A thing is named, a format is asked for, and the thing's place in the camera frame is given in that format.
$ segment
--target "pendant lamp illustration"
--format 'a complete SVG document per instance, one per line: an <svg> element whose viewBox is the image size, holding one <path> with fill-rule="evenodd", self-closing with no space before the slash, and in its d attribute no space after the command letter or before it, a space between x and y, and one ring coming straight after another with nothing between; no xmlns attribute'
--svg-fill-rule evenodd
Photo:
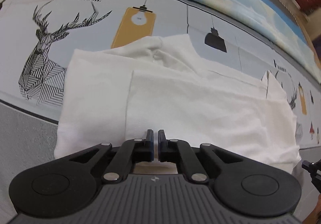
<svg viewBox="0 0 321 224"><path fill-rule="evenodd" d="M147 0L140 7L134 6L126 9L110 48L128 45L140 38L152 35L156 14L147 9L146 2Z"/></svg>
<svg viewBox="0 0 321 224"><path fill-rule="evenodd" d="M2 8L2 5L3 5L3 2L4 2L5 0L3 0L2 2L0 2L0 10L1 10L1 8Z"/></svg>
<svg viewBox="0 0 321 224"><path fill-rule="evenodd" d="M211 28L211 32L205 36L204 43L210 47L213 47L226 53L227 51L224 39L219 36L219 33L214 27L213 17L211 16L211 18L213 27Z"/></svg>
<svg viewBox="0 0 321 224"><path fill-rule="evenodd" d="M302 86L300 85L300 82L299 82L298 89L299 89L299 95L300 95L300 101L301 101L302 114L307 115L307 107L305 105L304 92L303 92Z"/></svg>

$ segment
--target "logo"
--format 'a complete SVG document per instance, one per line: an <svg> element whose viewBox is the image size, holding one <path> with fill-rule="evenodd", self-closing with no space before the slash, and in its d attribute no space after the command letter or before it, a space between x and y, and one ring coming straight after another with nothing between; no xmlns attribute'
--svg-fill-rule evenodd
<svg viewBox="0 0 321 224"><path fill-rule="evenodd" d="M150 180L151 180L151 181L153 181L153 182L157 182L157 181L159 181L159 180L160 180L160 178L159 178L159 177L154 176L154 177L152 177Z"/></svg>

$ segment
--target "white cloth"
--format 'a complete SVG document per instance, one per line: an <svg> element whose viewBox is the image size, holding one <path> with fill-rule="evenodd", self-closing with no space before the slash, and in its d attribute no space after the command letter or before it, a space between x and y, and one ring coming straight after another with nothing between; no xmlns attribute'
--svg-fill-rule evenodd
<svg viewBox="0 0 321 224"><path fill-rule="evenodd" d="M144 37L102 52L75 50L65 78L55 157L101 142L119 146L164 129L291 173L296 116L267 72L257 80L198 56L188 35Z"/></svg>

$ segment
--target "geometric deer drawing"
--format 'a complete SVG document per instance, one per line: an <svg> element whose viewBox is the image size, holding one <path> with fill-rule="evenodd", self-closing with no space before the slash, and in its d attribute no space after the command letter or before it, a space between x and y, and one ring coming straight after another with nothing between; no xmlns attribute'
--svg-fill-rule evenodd
<svg viewBox="0 0 321 224"><path fill-rule="evenodd" d="M36 30L36 36L39 40L29 58L27 59L21 76L19 78L19 87L21 94L27 99L36 99L37 104L46 103L51 105L62 105L64 96L64 80L66 69L59 66L48 58L50 46L53 42L64 39L70 29L87 27L105 19L111 11L99 19L98 11L92 4L94 13L88 18L78 23L79 13L73 22L61 25L61 27L53 32L47 31L47 18L51 12L41 19L41 10L50 2L44 4L33 12L33 21L39 26Z"/></svg>
<svg viewBox="0 0 321 224"><path fill-rule="evenodd" d="M278 73L279 73L279 71L277 71L276 72L276 74L275 74L275 79L277 80L278 78L277 78L277 76L278 76ZM291 110L293 110L295 107L296 107L296 104L295 104L295 101L296 101L296 99L297 99L297 97L298 97L298 90L295 88L295 86L294 86L294 82L293 82L293 80L292 80L292 76L289 74L289 73L287 73L287 75L290 77L290 79L291 79L291 81L292 81L292 96L291 96L291 101L288 101L288 104L290 105L290 107L291 107Z"/></svg>

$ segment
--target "mushroom illustration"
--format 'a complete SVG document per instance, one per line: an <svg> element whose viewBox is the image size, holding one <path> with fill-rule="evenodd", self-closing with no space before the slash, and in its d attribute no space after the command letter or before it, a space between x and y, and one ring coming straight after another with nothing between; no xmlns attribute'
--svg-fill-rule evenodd
<svg viewBox="0 0 321 224"><path fill-rule="evenodd" d="M311 122L311 127L310 127L310 134L311 134L311 140L313 140L314 129L313 129L312 122Z"/></svg>

